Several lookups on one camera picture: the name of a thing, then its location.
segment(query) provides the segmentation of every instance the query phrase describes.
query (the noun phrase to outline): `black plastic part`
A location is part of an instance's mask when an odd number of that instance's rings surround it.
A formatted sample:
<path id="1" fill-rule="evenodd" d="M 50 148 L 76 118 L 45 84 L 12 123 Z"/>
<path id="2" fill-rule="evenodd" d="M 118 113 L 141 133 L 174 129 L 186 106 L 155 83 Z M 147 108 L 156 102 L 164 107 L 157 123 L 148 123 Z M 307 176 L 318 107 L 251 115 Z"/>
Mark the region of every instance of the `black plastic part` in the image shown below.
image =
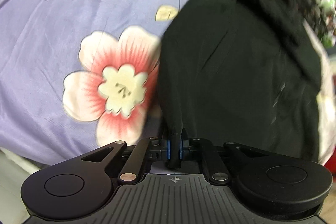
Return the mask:
<path id="1" fill-rule="evenodd" d="M 32 217 L 25 224 L 56 224 Z M 325 224 L 318 216 L 283 222 L 244 207 L 228 186 L 211 185 L 201 174 L 147 175 L 136 185 L 120 186 L 96 213 L 63 224 Z"/>
<path id="2" fill-rule="evenodd" d="M 118 141 L 31 175 L 21 188 L 22 199 L 33 219 L 45 224 L 40 218 L 74 224 L 105 223 L 107 218 L 109 224 L 149 219 L 322 223 L 313 216 L 332 184 L 323 166 L 235 143 L 214 147 L 205 139 L 184 139 L 181 144 L 183 163 L 192 160 L 202 174 L 143 179 L 152 162 L 167 160 L 167 141 L 147 138 L 129 147 Z"/>
<path id="3" fill-rule="evenodd" d="M 29 176 L 21 188 L 28 211 L 46 219 L 83 217 L 101 208 L 114 189 L 105 168 L 118 166 L 126 143 L 111 143 L 85 155 L 45 168 Z M 110 151 L 100 162 L 102 151 Z"/>
<path id="4" fill-rule="evenodd" d="M 147 150 L 150 144 L 151 140 L 149 138 L 141 139 L 137 143 L 118 176 L 119 184 L 132 184 L 140 180 L 147 161 Z M 122 180 L 120 176 L 123 174 L 134 174 L 135 179 L 130 181 Z"/>
<path id="5" fill-rule="evenodd" d="M 240 144 L 225 144 L 236 166 L 235 185 L 244 203 L 275 215 L 298 214 L 319 206 L 332 186 L 323 166 Z"/>
<path id="6" fill-rule="evenodd" d="M 200 148 L 203 174 L 206 179 L 213 184 L 228 184 L 231 181 L 231 175 L 211 141 L 197 139 L 193 140 L 193 143 Z"/>

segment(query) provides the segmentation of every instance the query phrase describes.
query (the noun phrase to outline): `black circular disc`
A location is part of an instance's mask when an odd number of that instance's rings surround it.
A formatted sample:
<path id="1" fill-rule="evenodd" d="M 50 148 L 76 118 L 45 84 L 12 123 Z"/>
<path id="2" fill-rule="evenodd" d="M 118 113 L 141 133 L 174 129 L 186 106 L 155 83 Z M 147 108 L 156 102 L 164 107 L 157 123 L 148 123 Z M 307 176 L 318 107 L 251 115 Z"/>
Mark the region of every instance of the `black circular disc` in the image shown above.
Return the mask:
<path id="1" fill-rule="evenodd" d="M 70 160 L 29 176 L 21 197 L 32 215 L 70 220 L 101 208 L 112 191 L 111 179 L 99 163 Z"/>
<path id="2" fill-rule="evenodd" d="M 44 185 L 46 191 L 54 196 L 71 196 L 84 187 L 84 180 L 76 175 L 63 174 L 50 178 Z"/>
<path id="3" fill-rule="evenodd" d="M 249 204 L 275 214 L 308 211 L 327 197 L 332 175 L 323 166 L 299 159 L 268 156 L 239 172 L 238 191 Z"/>
<path id="4" fill-rule="evenodd" d="M 302 182 L 307 177 L 307 172 L 299 167 L 281 165 L 267 170 L 267 176 L 279 183 L 292 184 Z"/>

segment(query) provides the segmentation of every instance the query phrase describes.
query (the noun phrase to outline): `black fabric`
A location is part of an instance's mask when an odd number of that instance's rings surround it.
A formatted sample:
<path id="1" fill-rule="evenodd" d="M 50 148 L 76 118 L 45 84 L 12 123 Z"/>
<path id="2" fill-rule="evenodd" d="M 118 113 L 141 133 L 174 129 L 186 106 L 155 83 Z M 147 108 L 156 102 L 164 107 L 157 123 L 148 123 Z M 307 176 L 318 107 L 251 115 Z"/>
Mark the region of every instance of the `black fabric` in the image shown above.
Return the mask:
<path id="1" fill-rule="evenodd" d="M 189 0 L 162 39 L 159 101 L 178 163 L 184 128 L 317 161 L 320 59 L 281 0 Z"/>

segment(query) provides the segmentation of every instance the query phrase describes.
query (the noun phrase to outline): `metal screw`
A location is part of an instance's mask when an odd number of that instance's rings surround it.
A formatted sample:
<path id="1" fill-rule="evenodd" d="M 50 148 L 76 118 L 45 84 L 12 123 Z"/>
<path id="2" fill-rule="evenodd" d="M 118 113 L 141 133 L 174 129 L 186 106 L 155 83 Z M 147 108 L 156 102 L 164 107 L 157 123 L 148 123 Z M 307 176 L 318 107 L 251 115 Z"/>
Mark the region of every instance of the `metal screw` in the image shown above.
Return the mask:
<path id="1" fill-rule="evenodd" d="M 125 173 L 120 176 L 120 179 L 123 181 L 133 181 L 137 178 L 137 176 L 133 173 Z"/>
<path id="2" fill-rule="evenodd" d="M 212 178 L 217 181 L 225 181 L 229 178 L 229 175 L 225 173 L 215 173 L 212 175 Z"/>

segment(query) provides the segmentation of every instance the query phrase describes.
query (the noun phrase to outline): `purple bedsheet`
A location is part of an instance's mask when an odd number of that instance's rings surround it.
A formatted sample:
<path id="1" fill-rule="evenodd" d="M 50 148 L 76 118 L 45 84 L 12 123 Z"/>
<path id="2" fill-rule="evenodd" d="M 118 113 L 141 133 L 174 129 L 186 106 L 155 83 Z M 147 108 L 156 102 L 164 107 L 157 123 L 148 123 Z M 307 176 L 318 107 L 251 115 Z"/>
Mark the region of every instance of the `purple bedsheet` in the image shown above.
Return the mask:
<path id="1" fill-rule="evenodd" d="M 0 146 L 52 165 L 155 135 L 159 37 L 186 1 L 0 0 Z"/>

